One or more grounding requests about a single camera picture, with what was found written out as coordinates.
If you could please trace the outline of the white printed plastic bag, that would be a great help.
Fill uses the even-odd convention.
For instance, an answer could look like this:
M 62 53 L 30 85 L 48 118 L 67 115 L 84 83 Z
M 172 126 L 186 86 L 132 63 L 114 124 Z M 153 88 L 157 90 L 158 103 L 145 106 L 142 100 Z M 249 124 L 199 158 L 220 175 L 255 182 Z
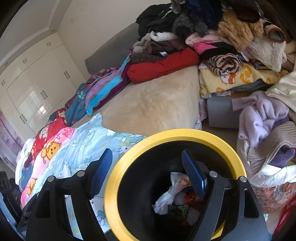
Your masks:
M 159 215 L 168 214 L 169 205 L 173 204 L 175 196 L 186 187 L 192 184 L 186 174 L 180 172 L 171 172 L 171 187 L 152 205 L 154 212 Z

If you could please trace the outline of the black green pea snack packet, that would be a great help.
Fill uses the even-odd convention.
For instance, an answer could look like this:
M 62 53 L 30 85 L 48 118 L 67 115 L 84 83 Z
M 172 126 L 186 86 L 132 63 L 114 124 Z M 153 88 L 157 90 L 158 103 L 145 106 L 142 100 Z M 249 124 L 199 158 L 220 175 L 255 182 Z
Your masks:
M 168 206 L 168 214 L 178 219 L 186 219 L 189 213 L 189 206 L 186 204 L 176 205 L 172 204 Z

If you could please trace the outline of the red plastic bag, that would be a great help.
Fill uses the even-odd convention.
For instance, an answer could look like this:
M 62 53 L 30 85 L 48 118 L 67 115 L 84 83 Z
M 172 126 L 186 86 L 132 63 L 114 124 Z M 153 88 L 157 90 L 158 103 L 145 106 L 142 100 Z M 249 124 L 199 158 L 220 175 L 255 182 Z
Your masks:
M 195 193 L 195 191 L 190 191 L 184 196 L 185 204 L 191 205 L 196 202 L 201 202 L 203 198 Z

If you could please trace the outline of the yellow rimmed black trash bin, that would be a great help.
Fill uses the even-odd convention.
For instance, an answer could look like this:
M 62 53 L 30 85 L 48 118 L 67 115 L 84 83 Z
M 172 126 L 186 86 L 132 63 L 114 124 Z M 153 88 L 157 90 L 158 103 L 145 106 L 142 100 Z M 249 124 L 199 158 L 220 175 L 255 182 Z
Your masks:
M 189 240 L 184 228 L 153 205 L 171 187 L 171 173 L 184 173 L 183 150 L 223 177 L 237 179 L 246 171 L 234 149 L 221 138 L 181 128 L 145 138 L 124 154 L 108 178 L 104 194 L 107 221 L 118 240 Z

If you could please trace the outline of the light blue Hello Kitty quilt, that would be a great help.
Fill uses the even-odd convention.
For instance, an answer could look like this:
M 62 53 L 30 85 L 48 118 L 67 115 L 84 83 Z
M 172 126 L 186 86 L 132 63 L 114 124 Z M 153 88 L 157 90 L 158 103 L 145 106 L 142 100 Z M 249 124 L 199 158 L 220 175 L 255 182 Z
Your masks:
M 97 161 L 105 151 L 112 151 L 112 163 L 100 192 L 90 200 L 98 224 L 104 233 L 110 226 L 104 211 L 104 193 L 112 169 L 119 159 L 146 136 L 133 133 L 117 133 L 102 125 L 102 115 L 95 115 L 90 121 L 75 129 L 72 138 L 63 145 L 49 161 L 47 167 L 38 176 L 32 194 L 41 191 L 46 179 L 55 176 L 58 179 L 73 176 L 77 171 L 85 170 L 92 161 Z

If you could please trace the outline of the pink cartoon bear blanket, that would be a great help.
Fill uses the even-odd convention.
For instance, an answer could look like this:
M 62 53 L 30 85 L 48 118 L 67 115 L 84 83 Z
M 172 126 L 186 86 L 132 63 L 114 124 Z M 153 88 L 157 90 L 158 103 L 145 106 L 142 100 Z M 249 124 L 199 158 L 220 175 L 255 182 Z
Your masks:
M 53 137 L 51 137 L 44 147 L 41 149 L 41 152 L 37 155 L 32 174 L 27 182 L 25 190 L 21 195 L 21 209 L 29 202 L 29 200 L 41 190 L 43 185 L 43 175 L 55 154 L 66 145 L 71 138 L 73 137 L 75 128 L 66 127 L 61 130 Z

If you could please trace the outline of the beige knit sweater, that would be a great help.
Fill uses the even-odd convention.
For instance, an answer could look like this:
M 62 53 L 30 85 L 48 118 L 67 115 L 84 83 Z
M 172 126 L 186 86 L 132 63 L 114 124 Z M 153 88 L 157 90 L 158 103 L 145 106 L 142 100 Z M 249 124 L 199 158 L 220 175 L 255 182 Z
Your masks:
M 258 174 L 282 146 L 295 148 L 295 124 L 292 121 L 277 126 L 257 149 L 249 147 L 247 161 L 250 162 L 252 173 Z

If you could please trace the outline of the red floral blanket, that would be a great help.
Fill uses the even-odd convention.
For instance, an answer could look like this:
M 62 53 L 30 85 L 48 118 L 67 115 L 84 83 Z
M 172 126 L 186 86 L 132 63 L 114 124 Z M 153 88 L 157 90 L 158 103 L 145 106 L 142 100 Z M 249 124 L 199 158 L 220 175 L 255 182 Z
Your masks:
M 67 127 L 65 109 L 59 109 L 50 116 L 46 126 L 37 133 L 31 150 L 32 158 L 35 160 L 48 140 L 65 127 Z

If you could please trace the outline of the blue floral blanket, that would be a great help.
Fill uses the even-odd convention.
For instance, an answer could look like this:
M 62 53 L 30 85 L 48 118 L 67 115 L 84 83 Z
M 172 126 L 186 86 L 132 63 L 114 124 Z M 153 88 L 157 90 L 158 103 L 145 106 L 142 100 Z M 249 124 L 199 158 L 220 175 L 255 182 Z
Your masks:
M 85 100 L 90 89 L 89 83 L 82 83 L 78 87 L 76 93 L 65 103 L 65 105 L 52 113 L 47 124 L 51 124 L 57 117 L 64 117 L 67 126 L 72 126 L 81 120 L 86 114 Z

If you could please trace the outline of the beige bed sheet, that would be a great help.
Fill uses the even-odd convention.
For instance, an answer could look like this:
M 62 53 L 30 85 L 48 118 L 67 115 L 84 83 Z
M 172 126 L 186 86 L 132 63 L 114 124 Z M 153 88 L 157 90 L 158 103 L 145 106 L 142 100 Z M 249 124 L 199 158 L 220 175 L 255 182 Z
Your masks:
M 199 70 L 194 65 L 144 83 L 130 83 L 98 113 L 107 129 L 148 137 L 194 128 L 200 116 L 199 100 Z

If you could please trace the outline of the striped purple blue pillow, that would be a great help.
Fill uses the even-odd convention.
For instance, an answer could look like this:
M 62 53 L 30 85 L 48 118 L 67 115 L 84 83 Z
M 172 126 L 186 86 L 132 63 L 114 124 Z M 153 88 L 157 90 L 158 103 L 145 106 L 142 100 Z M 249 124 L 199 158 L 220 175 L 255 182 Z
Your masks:
M 85 109 L 88 115 L 92 115 L 96 107 L 102 107 L 126 86 L 129 66 L 130 56 L 128 55 L 118 69 L 93 82 L 85 99 Z

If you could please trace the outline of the lavender fleece garment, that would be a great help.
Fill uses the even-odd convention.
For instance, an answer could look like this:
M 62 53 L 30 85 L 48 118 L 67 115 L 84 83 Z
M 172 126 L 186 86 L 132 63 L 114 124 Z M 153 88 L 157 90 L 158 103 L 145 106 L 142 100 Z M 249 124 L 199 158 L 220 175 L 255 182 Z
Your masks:
M 232 108 L 241 111 L 238 137 L 247 140 L 254 149 L 269 136 L 274 123 L 288 115 L 288 107 L 282 101 L 268 97 L 263 91 L 233 99 Z

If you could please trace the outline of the yellow Hello Kitty blanket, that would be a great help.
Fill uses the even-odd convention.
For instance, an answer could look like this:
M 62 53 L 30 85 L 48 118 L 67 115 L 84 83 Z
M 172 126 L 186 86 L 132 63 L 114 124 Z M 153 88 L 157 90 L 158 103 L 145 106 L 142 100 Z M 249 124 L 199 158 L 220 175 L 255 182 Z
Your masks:
M 249 64 L 243 64 L 243 67 L 236 73 L 223 76 L 214 74 L 204 63 L 201 63 L 198 68 L 200 95 L 203 98 L 210 98 L 213 93 L 254 83 L 259 79 L 268 85 L 273 85 L 288 75 L 288 71 L 285 69 L 277 73 L 272 70 L 256 70 Z

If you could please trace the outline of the white wardrobe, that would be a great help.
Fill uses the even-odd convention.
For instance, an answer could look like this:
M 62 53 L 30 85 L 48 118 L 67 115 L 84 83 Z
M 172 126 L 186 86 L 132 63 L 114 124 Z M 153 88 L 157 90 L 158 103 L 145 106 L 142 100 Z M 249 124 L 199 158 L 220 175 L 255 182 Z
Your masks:
M 27 49 L 1 73 L 1 111 L 26 141 L 83 82 L 85 78 L 55 33 Z

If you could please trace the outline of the red pillow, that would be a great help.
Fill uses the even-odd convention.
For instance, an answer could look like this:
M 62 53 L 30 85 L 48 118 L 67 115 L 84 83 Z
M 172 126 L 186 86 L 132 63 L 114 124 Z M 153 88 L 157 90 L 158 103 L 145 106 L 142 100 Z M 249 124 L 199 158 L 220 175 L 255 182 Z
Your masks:
M 166 59 L 131 64 L 127 76 L 133 83 L 143 83 L 200 63 L 199 55 L 190 47 L 169 55 Z

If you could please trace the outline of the cream curtain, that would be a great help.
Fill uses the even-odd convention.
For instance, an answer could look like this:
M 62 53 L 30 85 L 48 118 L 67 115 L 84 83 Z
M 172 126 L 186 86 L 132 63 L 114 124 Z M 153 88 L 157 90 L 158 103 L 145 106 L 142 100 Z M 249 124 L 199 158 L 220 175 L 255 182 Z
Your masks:
M 284 76 L 269 88 L 265 93 L 269 97 L 281 100 L 294 113 L 296 111 L 296 74 L 295 74 L 295 54 L 293 57 L 294 67 L 293 71 Z

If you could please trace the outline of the grey bed headboard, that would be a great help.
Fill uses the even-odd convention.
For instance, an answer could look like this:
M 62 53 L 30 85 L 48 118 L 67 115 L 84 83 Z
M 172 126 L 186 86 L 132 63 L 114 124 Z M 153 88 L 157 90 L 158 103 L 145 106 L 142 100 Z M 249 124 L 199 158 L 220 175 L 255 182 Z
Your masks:
M 120 67 L 138 38 L 137 23 L 132 23 L 121 30 L 85 59 L 84 63 L 88 73 L 93 75 L 102 69 Z

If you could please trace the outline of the pile of dark clothes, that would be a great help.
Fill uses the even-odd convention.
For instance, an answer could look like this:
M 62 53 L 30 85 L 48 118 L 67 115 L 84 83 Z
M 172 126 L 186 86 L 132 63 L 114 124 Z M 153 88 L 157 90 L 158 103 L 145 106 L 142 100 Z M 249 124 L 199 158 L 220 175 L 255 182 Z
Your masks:
M 241 52 L 261 38 L 275 43 L 292 41 L 295 16 L 287 5 L 288 1 L 171 1 L 149 6 L 136 23 L 140 37 L 173 33 L 184 40 L 216 30 Z

